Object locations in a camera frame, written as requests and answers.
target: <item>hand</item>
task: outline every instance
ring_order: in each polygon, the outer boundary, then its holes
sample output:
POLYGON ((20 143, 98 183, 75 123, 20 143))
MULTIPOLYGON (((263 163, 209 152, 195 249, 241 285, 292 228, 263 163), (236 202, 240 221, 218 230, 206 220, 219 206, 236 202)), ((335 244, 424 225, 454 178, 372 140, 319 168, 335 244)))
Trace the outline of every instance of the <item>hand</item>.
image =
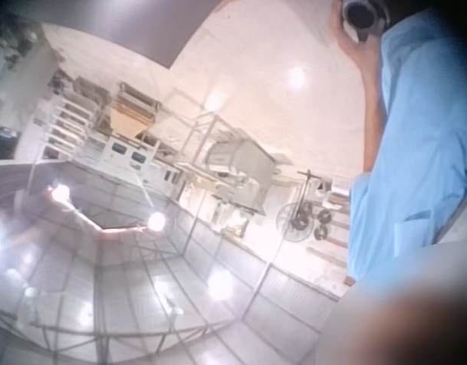
POLYGON ((333 0, 329 27, 338 46, 361 70, 364 82, 374 82, 380 73, 380 37, 369 35, 364 43, 355 42, 344 29, 342 0, 333 0))

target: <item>light blue shirt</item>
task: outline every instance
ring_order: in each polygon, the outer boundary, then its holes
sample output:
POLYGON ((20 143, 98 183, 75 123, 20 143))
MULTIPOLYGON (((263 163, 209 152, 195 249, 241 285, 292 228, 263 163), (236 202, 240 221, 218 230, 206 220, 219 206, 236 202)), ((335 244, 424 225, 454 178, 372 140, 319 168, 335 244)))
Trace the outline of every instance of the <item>light blue shirt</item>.
POLYGON ((467 52, 423 11, 382 39, 387 112, 371 173, 351 190, 348 275, 432 244, 467 195, 467 52))

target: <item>person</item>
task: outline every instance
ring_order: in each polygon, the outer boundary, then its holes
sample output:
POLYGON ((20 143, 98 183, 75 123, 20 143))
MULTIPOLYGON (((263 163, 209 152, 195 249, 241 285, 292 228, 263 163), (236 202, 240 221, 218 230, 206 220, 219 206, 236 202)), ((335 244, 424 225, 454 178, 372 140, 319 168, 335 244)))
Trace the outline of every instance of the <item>person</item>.
POLYGON ((467 196, 467 49, 421 2, 378 0, 391 24, 359 43, 342 0, 330 28, 361 73, 364 166, 351 188, 348 284, 428 246, 467 196))

